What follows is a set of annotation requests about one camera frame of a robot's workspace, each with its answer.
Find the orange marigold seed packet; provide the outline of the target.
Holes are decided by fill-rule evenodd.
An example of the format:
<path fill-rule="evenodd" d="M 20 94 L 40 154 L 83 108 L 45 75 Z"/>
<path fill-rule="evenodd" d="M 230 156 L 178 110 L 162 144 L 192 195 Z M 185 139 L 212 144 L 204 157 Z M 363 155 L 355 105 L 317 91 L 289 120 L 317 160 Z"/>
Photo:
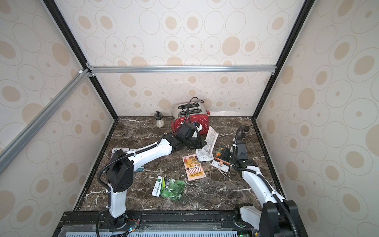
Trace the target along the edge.
<path fill-rule="evenodd" d="M 228 147 L 219 148 L 211 165 L 216 169 L 227 173 L 231 166 L 232 152 Z"/>

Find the white green-text seed packet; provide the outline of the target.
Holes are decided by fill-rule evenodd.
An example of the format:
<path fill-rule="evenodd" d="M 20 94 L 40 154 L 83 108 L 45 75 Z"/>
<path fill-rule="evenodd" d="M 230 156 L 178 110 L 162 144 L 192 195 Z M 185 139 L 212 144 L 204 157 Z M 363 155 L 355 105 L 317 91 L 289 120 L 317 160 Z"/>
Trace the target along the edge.
<path fill-rule="evenodd" d="M 207 136 L 205 138 L 206 145 L 202 149 L 196 150 L 196 157 L 200 162 L 207 162 L 214 159 L 213 149 L 219 134 L 209 126 Z"/>

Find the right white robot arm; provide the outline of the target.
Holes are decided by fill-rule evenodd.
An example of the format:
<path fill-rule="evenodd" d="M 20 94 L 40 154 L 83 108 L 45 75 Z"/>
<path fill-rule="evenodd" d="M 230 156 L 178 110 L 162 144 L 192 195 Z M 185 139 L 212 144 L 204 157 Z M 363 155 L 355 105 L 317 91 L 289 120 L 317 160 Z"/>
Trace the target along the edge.
<path fill-rule="evenodd" d="M 248 159 L 247 145 L 235 139 L 231 149 L 224 148 L 221 158 L 250 186 L 262 209 L 242 205 L 237 208 L 239 219 L 257 230 L 260 237 L 303 237 L 302 222 L 293 201 L 286 200 L 263 176 L 255 161 Z"/>

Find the white orange-text seed packet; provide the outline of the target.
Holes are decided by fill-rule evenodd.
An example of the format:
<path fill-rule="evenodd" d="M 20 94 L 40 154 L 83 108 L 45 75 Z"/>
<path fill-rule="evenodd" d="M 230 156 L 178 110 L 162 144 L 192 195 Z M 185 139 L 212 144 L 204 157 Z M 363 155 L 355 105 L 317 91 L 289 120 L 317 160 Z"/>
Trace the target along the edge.
<path fill-rule="evenodd" d="M 183 157 L 187 178 L 189 181 L 205 178 L 205 172 L 196 155 Z"/>

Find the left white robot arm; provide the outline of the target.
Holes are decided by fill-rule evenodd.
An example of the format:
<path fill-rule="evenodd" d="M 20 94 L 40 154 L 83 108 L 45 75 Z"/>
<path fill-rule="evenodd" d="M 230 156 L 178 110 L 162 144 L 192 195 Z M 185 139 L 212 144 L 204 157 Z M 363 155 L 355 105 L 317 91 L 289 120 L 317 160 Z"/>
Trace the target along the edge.
<path fill-rule="evenodd" d="M 199 122 L 185 122 L 178 129 L 163 134 L 159 140 L 141 149 L 117 150 L 110 163 L 97 176 L 99 184 L 108 191 L 107 211 L 117 219 L 126 213 L 126 194 L 134 180 L 134 172 L 147 163 L 168 156 L 183 148 L 202 149 L 206 141 L 200 136 Z"/>

